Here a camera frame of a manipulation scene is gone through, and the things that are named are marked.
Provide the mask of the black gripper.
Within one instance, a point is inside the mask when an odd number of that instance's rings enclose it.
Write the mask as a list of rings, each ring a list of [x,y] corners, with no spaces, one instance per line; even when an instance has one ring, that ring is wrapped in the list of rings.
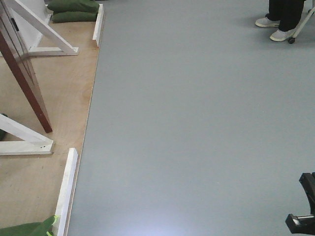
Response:
[[[303,173],[299,179],[310,205],[309,215],[289,214],[285,220],[292,234],[315,234],[315,173]]]

